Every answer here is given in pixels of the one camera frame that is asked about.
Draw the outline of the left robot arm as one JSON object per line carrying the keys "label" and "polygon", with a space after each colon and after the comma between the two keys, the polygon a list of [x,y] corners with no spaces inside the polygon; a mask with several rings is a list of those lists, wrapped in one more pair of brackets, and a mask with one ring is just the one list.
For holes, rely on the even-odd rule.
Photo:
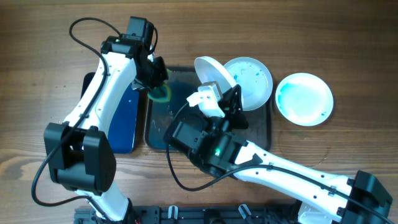
{"label": "left robot arm", "polygon": [[131,17],[126,33],[108,37],[96,51],[99,65],[73,111],[44,132],[47,156],[41,164],[52,182],[85,199],[95,220],[139,223],[132,202],[114,182],[116,158],[109,127],[127,88],[144,90],[153,101],[167,102],[171,90],[162,57],[154,57],[158,31],[147,19]]}

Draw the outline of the green yellow sponge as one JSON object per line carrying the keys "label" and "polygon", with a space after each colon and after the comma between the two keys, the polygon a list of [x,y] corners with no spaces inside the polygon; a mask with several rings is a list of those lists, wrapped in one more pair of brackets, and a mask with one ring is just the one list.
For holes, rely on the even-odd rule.
{"label": "green yellow sponge", "polygon": [[147,87],[147,96],[159,103],[170,101],[172,92],[166,81],[169,79],[169,74],[166,68],[155,69],[150,76]]}

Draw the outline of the white plate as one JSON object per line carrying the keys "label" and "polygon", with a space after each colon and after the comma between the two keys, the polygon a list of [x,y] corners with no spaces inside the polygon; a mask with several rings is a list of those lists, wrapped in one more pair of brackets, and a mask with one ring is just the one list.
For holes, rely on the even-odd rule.
{"label": "white plate", "polygon": [[219,61],[209,56],[197,57],[194,61],[195,71],[202,84],[206,82],[217,82],[219,93],[222,96],[229,89],[237,85],[236,80]]}
{"label": "white plate", "polygon": [[334,109],[331,88],[311,73],[294,73],[280,81],[275,90],[275,103],[285,119],[299,126],[317,126],[325,122]]}
{"label": "white plate", "polygon": [[271,97],[272,75],[262,62],[251,57],[238,57],[226,62],[224,67],[242,89],[244,111],[262,107]]}

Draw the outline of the black water tray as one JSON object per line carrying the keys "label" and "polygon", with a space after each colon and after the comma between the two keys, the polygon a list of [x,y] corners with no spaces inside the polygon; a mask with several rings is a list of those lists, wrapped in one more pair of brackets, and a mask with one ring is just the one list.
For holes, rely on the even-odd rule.
{"label": "black water tray", "polygon": [[132,89],[129,81],[111,78],[79,127],[98,127],[107,133],[114,153],[129,154],[134,148],[138,102],[139,92]]}

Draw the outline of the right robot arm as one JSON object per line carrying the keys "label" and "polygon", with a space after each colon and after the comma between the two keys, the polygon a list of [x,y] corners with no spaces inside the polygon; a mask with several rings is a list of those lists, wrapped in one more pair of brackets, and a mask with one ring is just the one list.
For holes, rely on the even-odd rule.
{"label": "right robot arm", "polygon": [[232,177],[282,192],[300,202],[299,223],[387,223],[392,197],[370,173],[354,178],[328,174],[275,156],[233,133],[246,129],[241,87],[220,91],[214,82],[199,86],[187,105],[200,109],[200,127],[181,108],[165,133],[168,147],[184,153],[215,181]]}

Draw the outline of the dark brown serving tray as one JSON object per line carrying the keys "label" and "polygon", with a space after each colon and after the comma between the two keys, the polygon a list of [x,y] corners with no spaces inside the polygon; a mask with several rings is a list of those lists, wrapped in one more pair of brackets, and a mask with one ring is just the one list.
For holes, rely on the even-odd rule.
{"label": "dark brown serving tray", "polygon": [[[166,84],[171,89],[171,100],[166,103],[148,101],[144,140],[158,151],[164,151],[164,134],[174,115],[187,102],[186,98],[201,84],[193,67],[168,66],[169,79]],[[233,129],[232,133],[254,142],[259,147],[270,151],[272,147],[272,103],[267,101],[259,109],[243,113],[248,121],[247,129]]]}

